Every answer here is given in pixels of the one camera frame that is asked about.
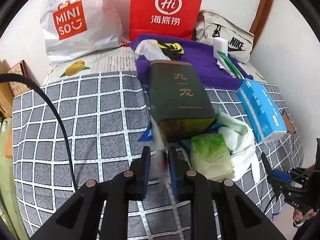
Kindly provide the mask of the person's right hand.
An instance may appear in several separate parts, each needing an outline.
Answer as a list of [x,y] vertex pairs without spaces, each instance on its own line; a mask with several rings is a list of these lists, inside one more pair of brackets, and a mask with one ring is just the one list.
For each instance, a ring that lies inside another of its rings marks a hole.
[[302,224],[317,215],[318,211],[314,211],[313,209],[309,210],[307,213],[303,213],[302,211],[299,211],[298,209],[295,209],[293,212],[293,225],[296,228],[299,228],[302,226]]

